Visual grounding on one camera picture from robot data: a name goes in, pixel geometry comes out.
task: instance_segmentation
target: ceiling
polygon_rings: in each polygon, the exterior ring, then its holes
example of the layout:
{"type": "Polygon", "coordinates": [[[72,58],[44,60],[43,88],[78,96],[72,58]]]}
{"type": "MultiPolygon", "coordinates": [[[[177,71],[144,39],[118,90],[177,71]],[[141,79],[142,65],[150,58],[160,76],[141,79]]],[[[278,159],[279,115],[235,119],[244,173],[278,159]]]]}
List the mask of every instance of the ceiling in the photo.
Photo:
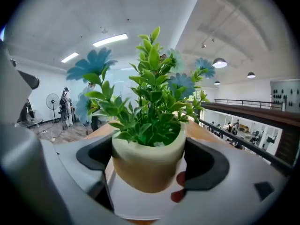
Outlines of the ceiling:
{"type": "Polygon", "coordinates": [[[270,0],[25,0],[7,25],[5,41],[12,56],[68,69],[95,49],[93,43],[123,33],[128,39],[108,45],[113,57],[136,56],[137,35],[157,26],[159,42],[182,53],[186,72],[199,57],[227,61],[202,86],[213,87],[216,79],[245,81],[249,71],[256,79],[292,74],[282,64],[296,64],[290,60],[295,43],[270,0]],[[79,56],[61,63],[73,52],[79,56]]]}

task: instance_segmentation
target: ceiling light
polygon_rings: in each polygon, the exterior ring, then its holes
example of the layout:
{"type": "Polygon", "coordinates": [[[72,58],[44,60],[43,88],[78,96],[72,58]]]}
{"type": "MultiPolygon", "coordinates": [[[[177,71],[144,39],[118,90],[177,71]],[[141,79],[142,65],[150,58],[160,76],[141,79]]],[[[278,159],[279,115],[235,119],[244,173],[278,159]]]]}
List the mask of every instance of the ceiling light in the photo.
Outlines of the ceiling light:
{"type": "Polygon", "coordinates": [[[249,72],[247,78],[254,78],[255,74],[253,72],[249,72]]]}
{"type": "Polygon", "coordinates": [[[126,67],[126,68],[121,68],[121,70],[125,71],[125,70],[134,70],[133,67],[126,67]]]}
{"type": "Polygon", "coordinates": [[[99,41],[99,42],[93,43],[93,45],[94,45],[95,47],[99,47],[99,46],[104,45],[104,44],[108,44],[108,43],[120,41],[120,40],[127,39],[127,38],[128,38],[128,37],[127,37],[126,34],[117,35],[117,36],[110,37],[110,38],[101,40],[101,41],[99,41]]]}
{"type": "Polygon", "coordinates": [[[215,68],[223,68],[227,66],[227,62],[223,58],[216,58],[214,59],[212,65],[215,68]]]}
{"type": "Polygon", "coordinates": [[[65,63],[78,55],[79,55],[78,53],[74,52],[71,55],[67,56],[65,59],[61,60],[61,62],[65,63]]]}

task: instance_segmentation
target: wooden table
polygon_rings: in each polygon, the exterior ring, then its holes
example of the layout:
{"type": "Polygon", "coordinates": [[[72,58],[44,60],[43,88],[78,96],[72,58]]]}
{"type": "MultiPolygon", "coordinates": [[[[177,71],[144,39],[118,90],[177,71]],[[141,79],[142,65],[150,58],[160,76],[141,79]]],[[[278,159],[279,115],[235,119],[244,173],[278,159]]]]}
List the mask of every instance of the wooden table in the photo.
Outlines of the wooden table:
{"type": "MultiPolygon", "coordinates": [[[[95,132],[92,132],[86,138],[105,136],[105,135],[110,134],[114,130],[116,130],[116,128],[110,126],[107,123],[107,124],[103,125],[102,127],[100,127],[98,130],[96,130],[95,132]]],[[[213,143],[223,143],[225,146],[229,146],[229,144],[226,143],[224,140],[222,140],[221,138],[217,137],[216,135],[212,134],[208,130],[204,129],[203,127],[199,126],[198,124],[196,124],[192,121],[189,121],[189,123],[187,123],[186,132],[187,132],[187,137],[203,139],[203,140],[213,142],[213,143]]],[[[111,179],[112,173],[113,173],[113,161],[112,161],[112,159],[110,159],[107,164],[107,167],[105,169],[105,175],[106,175],[107,182],[109,182],[109,180],[111,179]]],[[[143,221],[129,220],[129,221],[134,224],[139,224],[139,225],[150,225],[155,222],[155,220],[146,220],[146,221],[145,220],[143,220],[143,221]]]]}

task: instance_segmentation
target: potted plant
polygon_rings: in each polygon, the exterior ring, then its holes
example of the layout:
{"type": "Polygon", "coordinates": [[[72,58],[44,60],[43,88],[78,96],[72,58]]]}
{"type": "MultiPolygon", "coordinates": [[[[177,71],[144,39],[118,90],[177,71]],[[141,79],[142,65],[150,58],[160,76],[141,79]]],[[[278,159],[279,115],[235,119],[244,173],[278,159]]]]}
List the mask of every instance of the potted plant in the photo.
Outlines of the potted plant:
{"type": "Polygon", "coordinates": [[[184,150],[185,123],[189,116],[198,121],[195,109],[202,109],[201,102],[207,101],[203,91],[199,101],[188,98],[200,88],[195,83],[208,69],[198,67],[190,76],[171,75],[181,71],[184,63],[176,50],[160,55],[163,47],[155,43],[159,33],[158,27],[151,35],[139,36],[138,64],[131,64],[138,75],[129,77],[137,84],[131,88],[138,97],[136,105],[127,104],[129,98],[114,97],[114,86],[105,80],[109,66],[116,62],[109,60],[111,50],[93,50],[88,61],[80,60],[67,72],[67,79],[83,78],[101,87],[101,92],[80,94],[75,113],[83,123],[90,116],[117,119],[109,123],[119,129],[112,138],[114,169],[126,183],[147,193],[160,192],[172,182],[184,150]]]}

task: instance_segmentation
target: artificial plant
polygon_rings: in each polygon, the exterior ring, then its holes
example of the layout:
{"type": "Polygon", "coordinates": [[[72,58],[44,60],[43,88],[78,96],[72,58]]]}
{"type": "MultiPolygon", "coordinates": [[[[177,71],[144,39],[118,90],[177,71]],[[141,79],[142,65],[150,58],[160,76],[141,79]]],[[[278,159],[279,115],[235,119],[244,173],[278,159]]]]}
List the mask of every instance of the artificial plant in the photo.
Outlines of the artificial plant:
{"type": "Polygon", "coordinates": [[[138,75],[129,77],[137,84],[131,88],[138,96],[137,106],[131,102],[126,106],[129,98],[124,101],[121,96],[113,98],[114,86],[111,87],[105,80],[105,74],[116,61],[109,60],[111,51],[106,48],[99,54],[91,51],[89,62],[79,61],[68,71],[67,77],[77,80],[83,78],[99,85],[102,92],[90,91],[85,94],[90,98],[86,103],[88,115],[116,117],[117,122],[109,123],[120,130],[116,138],[146,146],[165,146],[173,142],[180,131],[180,123],[188,122],[189,116],[198,121],[195,110],[202,109],[202,101],[208,101],[201,91],[199,101],[194,98],[193,102],[188,102],[189,96],[193,95],[196,88],[200,88],[195,83],[201,81],[208,69],[197,68],[191,76],[179,73],[170,76],[171,71],[178,71],[178,66],[182,66],[182,59],[173,49],[167,55],[160,55],[163,47],[155,43],[159,33],[160,28],[157,27],[151,35],[139,35],[142,45],[136,47],[141,51],[138,64],[131,64],[138,75]]]}

